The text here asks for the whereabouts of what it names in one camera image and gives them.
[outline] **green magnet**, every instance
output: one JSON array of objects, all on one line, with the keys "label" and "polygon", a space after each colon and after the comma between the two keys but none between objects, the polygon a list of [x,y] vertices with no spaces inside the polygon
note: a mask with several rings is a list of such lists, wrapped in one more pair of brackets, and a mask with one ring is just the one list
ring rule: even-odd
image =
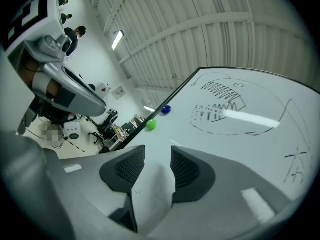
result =
[{"label": "green magnet", "polygon": [[148,121],[148,122],[146,123],[146,127],[147,127],[149,130],[153,130],[154,128],[157,127],[157,124],[158,124],[157,120],[152,119],[152,120],[150,120],[150,121]]}]

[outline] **ceiling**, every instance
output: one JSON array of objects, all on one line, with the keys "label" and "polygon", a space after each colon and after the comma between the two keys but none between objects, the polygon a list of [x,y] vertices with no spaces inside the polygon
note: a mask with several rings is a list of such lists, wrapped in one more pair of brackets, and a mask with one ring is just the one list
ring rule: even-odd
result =
[{"label": "ceiling", "polygon": [[200,67],[274,72],[311,85],[315,46],[287,0],[90,0],[143,102],[158,107]]}]

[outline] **whiteboard frame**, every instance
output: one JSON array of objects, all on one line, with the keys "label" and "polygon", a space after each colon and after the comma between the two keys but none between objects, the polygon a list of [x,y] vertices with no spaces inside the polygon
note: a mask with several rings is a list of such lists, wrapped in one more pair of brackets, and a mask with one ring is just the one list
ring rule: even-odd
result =
[{"label": "whiteboard frame", "polygon": [[276,77],[281,77],[281,78],[284,78],[286,80],[292,81],[294,83],[300,84],[300,85],[302,85],[304,87],[307,87],[308,89],[314,91],[318,95],[320,95],[319,91],[315,90],[314,88],[312,88],[312,87],[310,87],[310,86],[308,86],[308,85],[306,85],[306,84],[304,84],[302,82],[290,79],[290,78],[288,78],[288,77],[286,77],[284,75],[273,73],[273,72],[267,72],[267,71],[263,71],[263,70],[258,70],[258,69],[253,69],[253,68],[244,68],[244,67],[227,67],[227,66],[199,67],[151,115],[149,115],[148,118],[146,120],[144,120],[144,122],[131,135],[129,135],[129,137],[127,137],[124,142],[122,142],[115,149],[115,151],[124,149],[147,126],[147,122],[150,121],[151,119],[154,119],[161,112],[161,109],[164,106],[166,106],[191,81],[191,79],[193,79],[194,76],[199,73],[200,70],[209,70],[209,69],[210,70],[212,70],[212,69],[217,69],[217,70],[220,70],[220,69],[246,70],[246,71],[255,71],[255,72],[258,72],[258,73],[269,74],[269,75],[273,75],[273,76],[276,76]]}]

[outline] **ceiling light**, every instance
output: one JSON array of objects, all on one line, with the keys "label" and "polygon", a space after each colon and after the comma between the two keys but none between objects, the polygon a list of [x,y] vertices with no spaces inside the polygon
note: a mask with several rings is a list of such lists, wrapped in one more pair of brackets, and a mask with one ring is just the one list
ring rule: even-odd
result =
[{"label": "ceiling light", "polygon": [[224,110],[223,115],[228,118],[238,119],[266,127],[277,128],[280,125],[279,121],[244,112]]},{"label": "ceiling light", "polygon": [[156,111],[155,109],[153,109],[153,108],[151,108],[151,107],[147,107],[147,106],[145,106],[144,108],[145,108],[146,110],[151,111],[151,112],[155,112],[155,111]]},{"label": "ceiling light", "polygon": [[120,40],[121,40],[123,37],[124,37],[124,33],[120,30],[120,31],[118,32],[118,34],[116,35],[115,40],[114,40],[114,42],[113,42],[113,44],[112,44],[112,50],[115,50],[115,49],[116,49],[117,45],[119,44]]}]

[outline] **person in black shirt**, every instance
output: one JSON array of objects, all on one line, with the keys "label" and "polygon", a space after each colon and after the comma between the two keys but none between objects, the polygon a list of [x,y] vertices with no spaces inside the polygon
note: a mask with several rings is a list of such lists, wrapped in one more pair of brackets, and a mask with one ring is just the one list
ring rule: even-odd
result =
[{"label": "person in black shirt", "polygon": [[70,56],[74,52],[74,50],[78,46],[78,38],[83,37],[86,34],[86,27],[85,26],[79,26],[75,30],[73,30],[70,27],[67,27],[64,29],[65,34],[71,39],[72,44],[69,48],[69,50],[66,52],[67,56]]},{"label": "person in black shirt", "polygon": [[69,2],[69,0],[58,0],[58,1],[59,1],[59,6],[64,6]]},{"label": "person in black shirt", "polygon": [[71,19],[71,18],[72,18],[72,14],[65,15],[64,13],[61,13],[62,24],[65,24],[66,20]]}]

